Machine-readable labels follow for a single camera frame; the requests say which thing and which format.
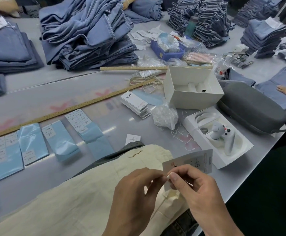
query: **blue plastic bin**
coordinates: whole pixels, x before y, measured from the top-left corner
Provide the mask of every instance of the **blue plastic bin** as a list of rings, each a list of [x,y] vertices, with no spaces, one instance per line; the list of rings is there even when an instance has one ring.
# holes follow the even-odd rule
[[[155,52],[159,59],[168,61],[170,58],[181,59],[183,57],[184,51],[180,48],[181,52],[176,53],[165,53],[161,47],[157,44],[157,41],[151,40],[150,47]]]

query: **water bottle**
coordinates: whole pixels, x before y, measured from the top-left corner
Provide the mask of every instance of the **water bottle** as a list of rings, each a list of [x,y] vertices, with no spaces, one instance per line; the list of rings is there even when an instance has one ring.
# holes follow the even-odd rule
[[[184,34],[188,37],[192,37],[194,29],[196,28],[196,24],[198,22],[199,18],[198,18],[198,14],[194,14],[194,16],[192,16],[189,20],[188,26],[185,29]]]

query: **green floor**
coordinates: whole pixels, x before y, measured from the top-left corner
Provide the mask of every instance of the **green floor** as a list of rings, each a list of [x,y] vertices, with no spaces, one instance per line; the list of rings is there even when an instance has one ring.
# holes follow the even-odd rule
[[[226,205],[245,236],[286,235],[286,146],[271,150]]]

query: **white game controller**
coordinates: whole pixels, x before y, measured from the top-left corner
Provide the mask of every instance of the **white game controller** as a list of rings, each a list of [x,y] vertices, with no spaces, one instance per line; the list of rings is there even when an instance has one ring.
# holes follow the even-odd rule
[[[212,131],[211,138],[214,140],[223,138],[225,141],[225,154],[228,156],[231,155],[235,141],[235,131],[224,127],[224,125],[218,121],[213,122]]]

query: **open white box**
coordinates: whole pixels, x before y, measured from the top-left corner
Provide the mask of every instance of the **open white box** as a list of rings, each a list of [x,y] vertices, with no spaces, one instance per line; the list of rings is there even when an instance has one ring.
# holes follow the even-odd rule
[[[212,133],[213,122],[218,121],[226,128],[231,128],[235,131],[234,146],[231,151],[231,155],[226,155],[224,151],[224,140],[213,140],[210,135]],[[217,169],[227,166],[232,163],[240,156],[245,154],[248,150],[253,147],[253,144],[244,137],[219,111],[214,107],[209,107],[205,110],[199,111],[186,117],[182,123],[189,134],[193,137],[196,143],[201,147],[202,150],[208,150],[213,148],[213,164]],[[202,131],[207,129],[207,133],[203,134]]]
[[[165,98],[176,108],[203,110],[224,92],[211,69],[169,66],[164,80]]]

